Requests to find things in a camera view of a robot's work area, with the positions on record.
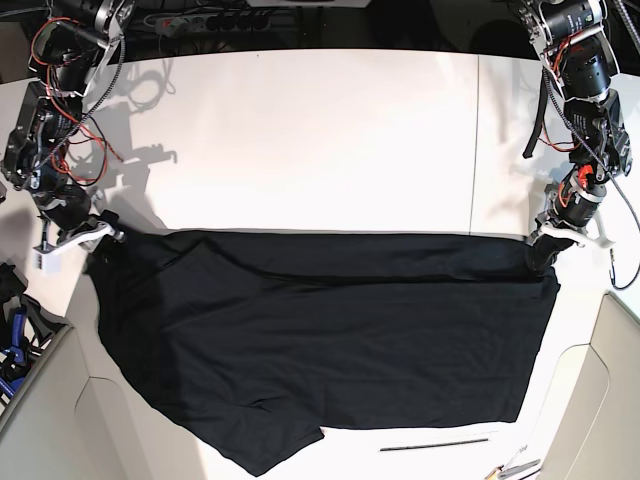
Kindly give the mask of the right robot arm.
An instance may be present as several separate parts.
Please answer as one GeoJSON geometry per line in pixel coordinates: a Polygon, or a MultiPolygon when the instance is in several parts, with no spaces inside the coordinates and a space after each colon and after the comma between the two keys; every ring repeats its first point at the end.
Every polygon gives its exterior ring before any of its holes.
{"type": "Polygon", "coordinates": [[[120,75],[113,74],[92,108],[83,102],[111,58],[123,66],[135,8],[133,1],[49,1],[48,17],[31,39],[29,69],[36,77],[9,134],[1,173],[38,209],[43,236],[35,250],[42,257],[122,237],[92,214],[90,196],[115,154],[94,114],[120,75]]]}

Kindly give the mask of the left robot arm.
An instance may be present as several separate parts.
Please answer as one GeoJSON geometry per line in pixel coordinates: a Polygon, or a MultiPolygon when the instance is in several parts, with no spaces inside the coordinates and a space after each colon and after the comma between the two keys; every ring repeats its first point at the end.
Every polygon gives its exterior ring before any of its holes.
{"type": "Polygon", "coordinates": [[[606,185],[632,167],[629,135],[611,80],[619,65],[606,37],[603,1],[524,1],[519,17],[542,64],[533,131],[524,149],[532,156],[547,143],[545,115],[552,105],[571,134],[570,171],[546,190],[545,210],[527,244],[530,270],[549,268],[558,254],[574,245],[609,249],[604,235],[588,237],[586,227],[606,197],[606,185]]]}

